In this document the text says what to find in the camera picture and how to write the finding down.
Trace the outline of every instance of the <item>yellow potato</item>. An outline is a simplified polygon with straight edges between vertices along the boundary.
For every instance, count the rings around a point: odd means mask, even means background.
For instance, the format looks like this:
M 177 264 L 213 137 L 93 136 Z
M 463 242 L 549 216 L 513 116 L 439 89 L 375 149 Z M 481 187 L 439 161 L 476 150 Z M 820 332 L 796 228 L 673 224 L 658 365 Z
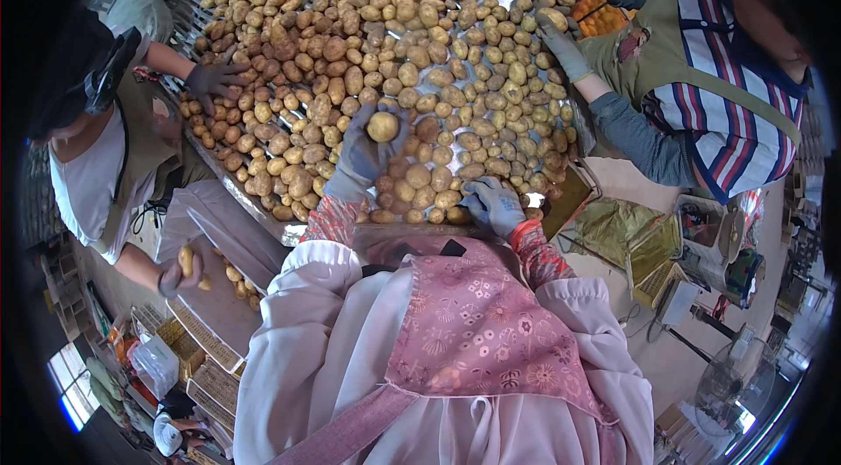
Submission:
M 373 113 L 368 121 L 367 133 L 374 142 L 390 142 L 397 136 L 398 128 L 397 118 L 393 114 L 379 112 Z

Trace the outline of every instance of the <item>white plastic crate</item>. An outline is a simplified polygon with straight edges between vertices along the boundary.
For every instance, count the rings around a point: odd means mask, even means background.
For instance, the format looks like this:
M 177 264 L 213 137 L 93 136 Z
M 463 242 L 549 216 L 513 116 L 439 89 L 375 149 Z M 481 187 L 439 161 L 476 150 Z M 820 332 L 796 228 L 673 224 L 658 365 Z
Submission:
M 718 224 L 718 230 L 716 238 L 712 241 L 712 246 L 704 246 L 684 238 L 683 254 L 678 259 L 678 264 L 687 274 L 705 281 L 717 291 L 724 291 L 727 287 L 724 272 L 727 269 L 728 260 L 718 249 L 718 238 L 721 234 L 721 221 L 724 219 L 727 209 L 715 200 L 693 197 L 692 195 L 678 195 L 675 202 L 675 213 L 679 216 L 680 207 L 688 203 L 695 204 L 702 212 L 709 213 L 717 218 L 717 222 L 713 221 L 711 224 Z

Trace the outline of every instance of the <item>yellow plastic crate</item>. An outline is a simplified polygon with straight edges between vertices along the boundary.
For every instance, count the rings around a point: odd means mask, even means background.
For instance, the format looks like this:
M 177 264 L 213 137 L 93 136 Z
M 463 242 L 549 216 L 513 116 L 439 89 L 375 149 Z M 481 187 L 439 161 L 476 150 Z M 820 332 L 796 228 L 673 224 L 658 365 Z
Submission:
M 674 281 L 689 282 L 689 278 L 677 262 L 669 260 L 634 287 L 633 298 L 650 309 L 657 310 L 660 299 Z

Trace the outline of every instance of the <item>gloved hand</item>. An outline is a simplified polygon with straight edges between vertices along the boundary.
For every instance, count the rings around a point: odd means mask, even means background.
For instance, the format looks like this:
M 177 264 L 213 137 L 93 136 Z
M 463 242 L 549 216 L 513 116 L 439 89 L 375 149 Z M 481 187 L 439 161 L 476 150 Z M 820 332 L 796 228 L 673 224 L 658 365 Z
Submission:
M 464 190 L 475 193 L 461 201 L 476 222 L 490 228 L 500 239 L 508 240 L 514 229 L 526 221 L 520 208 L 520 197 L 495 176 L 483 176 L 468 182 Z
M 577 42 L 558 30 L 552 20 L 543 14 L 535 14 L 535 19 L 540 27 L 543 42 L 558 59 L 571 83 L 593 73 Z
M 378 144 L 368 136 L 365 126 L 377 111 L 388 111 L 397 117 L 399 128 L 394 140 Z M 353 115 L 345 131 L 342 155 L 324 193 L 345 202 L 362 202 L 365 190 L 373 186 L 389 166 L 389 160 L 403 149 L 409 125 L 408 111 L 400 110 L 396 105 L 366 103 Z
M 226 85 L 248 85 L 245 78 L 237 76 L 238 73 L 246 71 L 248 71 L 247 64 L 196 65 L 190 71 L 184 85 L 196 99 L 202 102 L 205 113 L 212 117 L 216 114 L 216 108 L 210 95 L 218 94 L 229 100 L 237 100 L 237 93 L 231 91 Z
M 158 277 L 158 292 L 166 298 L 175 298 L 181 288 L 195 287 L 202 280 L 205 262 L 197 250 L 193 251 L 193 275 L 184 277 L 177 259 L 166 260 L 161 264 L 163 272 Z

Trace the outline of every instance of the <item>orange patterned sleeve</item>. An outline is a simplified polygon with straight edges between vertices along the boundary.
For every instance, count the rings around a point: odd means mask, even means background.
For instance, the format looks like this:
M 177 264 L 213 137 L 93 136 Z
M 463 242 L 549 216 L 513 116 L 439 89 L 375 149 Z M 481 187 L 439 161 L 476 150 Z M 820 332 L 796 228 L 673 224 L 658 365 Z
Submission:
M 547 282 L 575 277 L 561 252 L 546 240 L 539 220 L 526 220 L 517 226 L 511 234 L 510 244 L 520 257 L 532 289 L 540 288 Z

